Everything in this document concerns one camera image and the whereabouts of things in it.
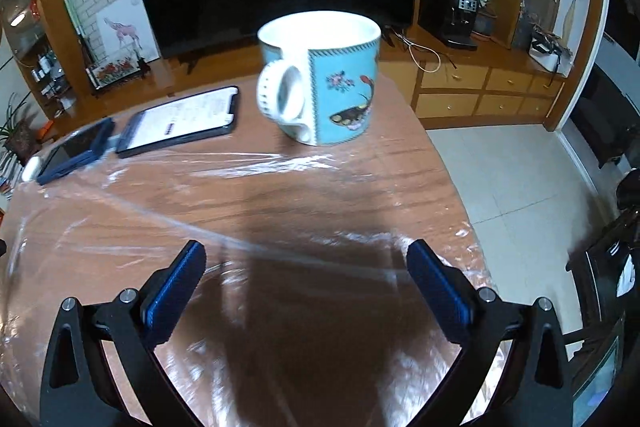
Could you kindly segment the black smartphone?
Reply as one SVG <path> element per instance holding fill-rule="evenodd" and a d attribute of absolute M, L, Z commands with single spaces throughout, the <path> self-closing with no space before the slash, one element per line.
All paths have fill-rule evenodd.
<path fill-rule="evenodd" d="M 140 110 L 120 132 L 115 152 L 128 158 L 230 134 L 238 120 L 239 104 L 239 88 L 229 86 Z"/>

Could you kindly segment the black coffee machine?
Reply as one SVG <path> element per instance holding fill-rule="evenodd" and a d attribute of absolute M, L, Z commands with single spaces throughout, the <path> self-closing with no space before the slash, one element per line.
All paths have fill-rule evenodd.
<path fill-rule="evenodd" d="M 475 51 L 478 0 L 420 0 L 418 24 L 448 48 Z"/>

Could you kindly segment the clear plastic table cover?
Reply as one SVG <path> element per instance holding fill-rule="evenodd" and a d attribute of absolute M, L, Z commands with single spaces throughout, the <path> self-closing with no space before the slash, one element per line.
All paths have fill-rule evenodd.
<path fill-rule="evenodd" d="M 38 414 L 61 301 L 140 287 L 190 239 L 204 277 L 156 354 L 207 426 L 402 426 L 457 350 L 412 283 L 425 239 L 489 283 L 437 155 L 349 152 L 109 157 L 15 190 L 1 235 L 1 382 Z"/>

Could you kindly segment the white earbuds case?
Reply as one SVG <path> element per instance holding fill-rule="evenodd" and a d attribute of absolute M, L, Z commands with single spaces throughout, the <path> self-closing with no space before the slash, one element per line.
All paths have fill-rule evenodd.
<path fill-rule="evenodd" d="M 42 158 L 38 155 L 34 155 L 26 162 L 26 165 L 22 171 L 21 179 L 23 182 L 30 182 L 37 179 L 42 166 Z"/>

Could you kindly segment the teal patterned mug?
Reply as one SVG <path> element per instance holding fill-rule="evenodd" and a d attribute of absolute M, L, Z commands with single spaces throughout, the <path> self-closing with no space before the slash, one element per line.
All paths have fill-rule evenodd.
<path fill-rule="evenodd" d="M 362 15 L 308 11 L 258 30 L 260 113 L 305 145 L 358 138 L 370 124 L 381 28 Z"/>

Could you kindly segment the framed deer painting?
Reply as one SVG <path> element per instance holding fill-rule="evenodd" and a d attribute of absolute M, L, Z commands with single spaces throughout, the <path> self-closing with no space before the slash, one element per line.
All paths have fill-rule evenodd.
<path fill-rule="evenodd" d="M 94 91 L 141 75 L 141 64 L 160 58 L 142 0 L 115 0 L 96 14 L 104 57 L 87 69 Z"/>

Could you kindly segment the wooden tv cabinet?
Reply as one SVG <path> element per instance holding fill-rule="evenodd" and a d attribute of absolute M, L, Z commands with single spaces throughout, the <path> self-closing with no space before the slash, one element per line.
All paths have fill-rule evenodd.
<path fill-rule="evenodd" d="M 447 49 L 421 28 L 411 29 L 409 38 L 420 49 L 409 49 L 400 40 L 381 44 L 380 71 L 393 80 L 426 129 L 543 124 L 553 131 L 570 109 L 576 76 L 552 75 L 522 50 L 508 50 L 491 40 L 481 41 L 475 51 Z M 256 76 L 261 70 L 258 46 L 207 55 L 193 65 L 175 58 L 157 60 L 143 77 L 78 98 L 68 113 L 55 119 L 51 132 L 62 136 L 157 98 Z"/>

